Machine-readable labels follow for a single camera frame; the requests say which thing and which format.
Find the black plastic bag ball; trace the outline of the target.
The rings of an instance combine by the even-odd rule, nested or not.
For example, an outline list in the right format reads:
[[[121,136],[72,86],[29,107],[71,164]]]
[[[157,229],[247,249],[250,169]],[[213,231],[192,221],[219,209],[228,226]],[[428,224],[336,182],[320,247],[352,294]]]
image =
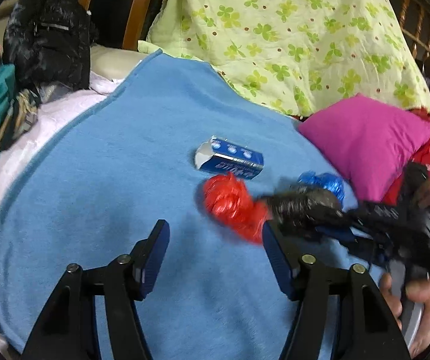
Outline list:
[[[334,193],[307,184],[273,195],[262,195],[256,201],[267,205],[268,217],[277,223],[284,236],[296,236],[310,242],[320,242],[324,236],[318,230],[322,219],[314,219],[312,214],[323,215],[326,210],[343,209]]]

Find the blue plastic bag ball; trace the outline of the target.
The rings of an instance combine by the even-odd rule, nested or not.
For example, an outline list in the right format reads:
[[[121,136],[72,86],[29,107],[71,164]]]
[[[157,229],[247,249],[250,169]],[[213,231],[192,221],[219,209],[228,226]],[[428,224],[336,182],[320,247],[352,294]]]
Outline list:
[[[321,189],[326,189],[331,192],[338,201],[343,204],[345,197],[344,181],[338,175],[333,173],[315,173],[313,171],[302,173],[297,180],[298,183],[304,185],[312,185]]]

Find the red plastic bag ball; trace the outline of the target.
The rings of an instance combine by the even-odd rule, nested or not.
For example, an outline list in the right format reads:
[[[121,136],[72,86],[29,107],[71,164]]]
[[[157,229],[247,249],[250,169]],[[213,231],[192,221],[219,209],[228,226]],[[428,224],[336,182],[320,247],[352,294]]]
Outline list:
[[[214,175],[204,182],[203,204],[214,219],[246,242],[262,244],[262,229],[269,217],[268,206],[254,199],[243,180],[233,173]]]

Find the blue cardboard box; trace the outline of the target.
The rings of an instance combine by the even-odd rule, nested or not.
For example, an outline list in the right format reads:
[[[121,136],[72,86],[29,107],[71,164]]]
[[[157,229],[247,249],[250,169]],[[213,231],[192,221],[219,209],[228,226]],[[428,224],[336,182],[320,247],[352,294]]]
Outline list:
[[[195,151],[194,165],[203,172],[232,173],[237,178],[252,180],[264,169],[264,156],[261,152],[212,136]]]

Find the magenta pillow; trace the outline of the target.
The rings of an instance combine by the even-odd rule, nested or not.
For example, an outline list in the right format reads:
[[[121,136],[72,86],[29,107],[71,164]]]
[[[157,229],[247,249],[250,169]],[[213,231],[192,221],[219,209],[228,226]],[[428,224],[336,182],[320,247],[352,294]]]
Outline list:
[[[380,202],[411,156],[430,139],[430,122],[356,94],[298,126],[359,200]]]

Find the blue fleece blanket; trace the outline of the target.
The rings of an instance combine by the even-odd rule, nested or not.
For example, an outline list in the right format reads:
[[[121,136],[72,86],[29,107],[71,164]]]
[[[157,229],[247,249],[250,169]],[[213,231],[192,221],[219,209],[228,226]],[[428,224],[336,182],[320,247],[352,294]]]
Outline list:
[[[22,350],[70,263],[108,264],[168,221],[152,293],[138,303],[156,359],[277,359],[296,306],[264,249],[203,207],[196,149],[218,136],[262,153],[247,189],[332,172],[293,119],[238,96],[206,63],[155,53],[51,139],[0,208],[0,333]]]

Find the white bed sheet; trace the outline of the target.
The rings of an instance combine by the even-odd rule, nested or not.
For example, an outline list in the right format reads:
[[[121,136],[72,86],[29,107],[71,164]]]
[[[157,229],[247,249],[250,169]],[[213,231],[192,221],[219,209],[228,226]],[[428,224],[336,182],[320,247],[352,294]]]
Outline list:
[[[78,90],[39,108],[34,127],[0,155],[0,336],[22,356],[70,264],[80,273],[128,252],[162,216],[156,202],[165,121],[154,81],[162,50],[105,68],[123,71],[101,94]]]

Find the green clover quilt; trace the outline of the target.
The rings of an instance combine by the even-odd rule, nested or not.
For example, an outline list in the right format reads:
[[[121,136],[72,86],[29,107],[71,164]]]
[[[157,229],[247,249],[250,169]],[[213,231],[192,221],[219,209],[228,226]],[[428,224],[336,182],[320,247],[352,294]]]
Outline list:
[[[207,62],[245,99],[290,116],[356,94],[430,110],[389,0],[164,0],[138,50]]]

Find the black puffer jacket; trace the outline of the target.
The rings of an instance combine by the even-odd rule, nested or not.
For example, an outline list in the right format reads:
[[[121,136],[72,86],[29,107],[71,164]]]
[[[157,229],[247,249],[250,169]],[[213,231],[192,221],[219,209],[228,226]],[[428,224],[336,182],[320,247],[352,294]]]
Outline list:
[[[87,89],[93,37],[79,0],[18,0],[4,31],[3,63],[15,67],[19,89],[52,83]]]

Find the wooden curved cabinet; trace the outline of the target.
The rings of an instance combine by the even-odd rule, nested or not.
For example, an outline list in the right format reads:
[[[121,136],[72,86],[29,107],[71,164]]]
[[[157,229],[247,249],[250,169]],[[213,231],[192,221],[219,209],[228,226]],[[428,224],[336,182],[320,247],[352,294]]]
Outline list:
[[[95,25],[95,42],[103,47],[136,50],[146,38],[163,0],[80,0]]]

